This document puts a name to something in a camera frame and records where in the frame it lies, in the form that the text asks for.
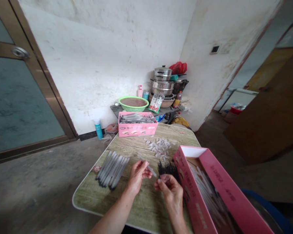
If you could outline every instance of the pink box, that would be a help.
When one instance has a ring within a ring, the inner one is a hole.
[[[194,233],[232,233],[229,225],[215,227],[188,161],[204,169],[244,234],[273,231],[207,148],[180,146],[174,155]]]
[[[132,137],[132,136],[140,136],[140,135],[154,135],[158,122],[155,120],[153,114],[151,112],[138,112],[140,115],[144,117],[150,116],[154,118],[155,123],[119,123],[120,115],[126,115],[136,112],[120,112],[118,114],[118,131],[119,137]]]

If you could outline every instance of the door handle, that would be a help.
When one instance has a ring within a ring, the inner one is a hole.
[[[23,48],[18,47],[18,46],[14,47],[14,48],[12,49],[12,53],[13,53],[16,57],[19,57],[19,58],[21,58],[21,59],[27,59],[27,58],[29,58],[29,54],[28,54],[28,52],[27,52],[26,50],[24,50]]]

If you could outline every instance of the pot lid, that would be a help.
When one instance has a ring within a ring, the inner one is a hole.
[[[186,74],[178,74],[177,76],[178,76],[178,79],[176,80],[177,82],[181,82],[181,81],[183,81],[183,80],[186,80],[185,79],[185,77],[183,77],[184,75],[186,75]]]
[[[162,70],[162,71],[172,71],[171,69],[167,68],[166,65],[163,65],[163,66],[161,66],[159,68],[155,68],[154,70],[155,71],[160,71],[160,70]]]

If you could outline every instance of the hand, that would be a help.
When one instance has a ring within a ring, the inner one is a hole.
[[[133,167],[131,168],[131,173],[129,177],[129,181],[127,184],[128,190],[130,190],[134,195],[137,195],[140,191],[142,180],[144,178],[151,178],[152,172],[147,168],[149,163],[144,161],[142,163],[141,160],[136,162]]]
[[[177,180],[169,174],[163,174],[154,184],[156,191],[162,191],[165,199],[169,219],[183,219],[182,197],[183,188]]]

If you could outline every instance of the red plastic bag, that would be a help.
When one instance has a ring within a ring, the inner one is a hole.
[[[184,74],[187,71],[187,63],[176,62],[176,64],[169,67],[173,71],[172,75]]]

